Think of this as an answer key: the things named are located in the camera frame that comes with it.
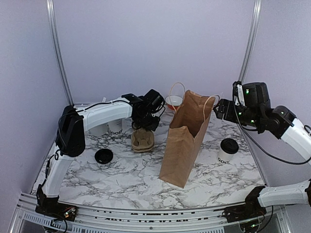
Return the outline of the brown paper takeout bag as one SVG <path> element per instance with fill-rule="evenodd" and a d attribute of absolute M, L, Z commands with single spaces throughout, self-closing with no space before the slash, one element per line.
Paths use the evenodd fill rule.
<path fill-rule="evenodd" d="M 185 90 L 181 104 L 173 106 L 174 116 L 169 124 L 159 173 L 161 180 L 185 187 L 207 132 L 213 107 L 220 99 L 219 95 L 201 96 Z"/>

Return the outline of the brown cardboard cup carrier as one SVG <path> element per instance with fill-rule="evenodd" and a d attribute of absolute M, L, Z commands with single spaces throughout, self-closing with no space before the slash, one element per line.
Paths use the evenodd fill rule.
<path fill-rule="evenodd" d="M 151 151 L 155 144 L 154 133 L 143 128 L 134 130 L 131 135 L 131 147 L 134 152 Z"/>

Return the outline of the white paper cups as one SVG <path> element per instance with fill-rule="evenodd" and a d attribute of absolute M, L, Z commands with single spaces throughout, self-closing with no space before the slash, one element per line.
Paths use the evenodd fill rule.
<path fill-rule="evenodd" d="M 109 122 L 108 124 L 109 127 L 109 133 L 112 136 L 121 136 L 123 133 L 123 125 L 122 125 L 122 119 L 117 119 Z"/>

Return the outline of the single white paper cup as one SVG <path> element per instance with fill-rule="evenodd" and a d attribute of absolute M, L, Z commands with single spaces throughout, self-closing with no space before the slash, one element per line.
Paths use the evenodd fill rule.
<path fill-rule="evenodd" d="M 230 160 L 233 158 L 235 154 L 227 153 L 222 148 L 220 148 L 218 155 L 217 155 L 217 161 L 220 164 L 229 164 Z"/>

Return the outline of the black plastic cup lid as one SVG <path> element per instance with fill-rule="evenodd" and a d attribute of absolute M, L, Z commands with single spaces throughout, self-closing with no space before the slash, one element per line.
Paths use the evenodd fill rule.
<path fill-rule="evenodd" d="M 100 149 L 94 155 L 95 160 L 99 164 L 108 164 L 113 159 L 113 152 L 110 149 Z"/>

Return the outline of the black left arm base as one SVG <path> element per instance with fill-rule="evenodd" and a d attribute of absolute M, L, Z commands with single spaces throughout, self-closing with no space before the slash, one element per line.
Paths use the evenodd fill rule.
<path fill-rule="evenodd" d="M 64 218 L 67 221 L 74 221 L 77 214 L 77 206 L 58 202 L 59 197 L 48 198 L 42 190 L 42 185 L 38 186 L 36 192 L 37 205 L 35 212 L 51 216 Z"/>

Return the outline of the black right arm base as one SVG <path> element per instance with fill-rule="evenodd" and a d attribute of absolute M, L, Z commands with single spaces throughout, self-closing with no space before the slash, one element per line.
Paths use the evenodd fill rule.
<path fill-rule="evenodd" d="M 265 186 L 255 187 L 246 196 L 244 204 L 224 208 L 222 216 L 226 218 L 228 223 L 231 223 L 266 215 L 266 208 L 261 207 L 258 201 L 259 193 L 264 187 Z"/>

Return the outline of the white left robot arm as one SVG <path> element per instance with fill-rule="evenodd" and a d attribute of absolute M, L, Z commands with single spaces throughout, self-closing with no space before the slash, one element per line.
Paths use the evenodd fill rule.
<path fill-rule="evenodd" d="M 61 204 L 57 202 L 60 186 L 74 158 L 86 148 L 85 132 L 125 118 L 131 118 L 140 128 L 155 131 L 160 121 L 157 113 L 164 108 L 164 98 L 153 89 L 139 97 L 125 94 L 87 107 L 66 106 L 57 125 L 55 158 L 37 188 L 37 200 L 42 202 L 43 209 L 51 216 L 60 214 Z"/>

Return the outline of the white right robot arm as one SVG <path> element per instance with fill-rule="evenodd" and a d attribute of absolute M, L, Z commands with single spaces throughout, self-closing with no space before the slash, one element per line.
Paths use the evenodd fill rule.
<path fill-rule="evenodd" d="M 245 198 L 241 206 L 244 217 L 252 217 L 259 208 L 277 205 L 310 205 L 311 177 L 295 172 L 311 170 L 311 128 L 301 122 L 286 106 L 271 106 L 267 85 L 263 82 L 242 84 L 236 81 L 232 85 L 231 99 L 220 99 L 214 107 L 216 117 L 238 125 L 242 134 L 263 154 L 281 163 L 274 183 L 255 187 Z M 290 151 L 303 160 L 288 161 L 272 155 L 251 136 L 269 132 L 282 141 Z"/>

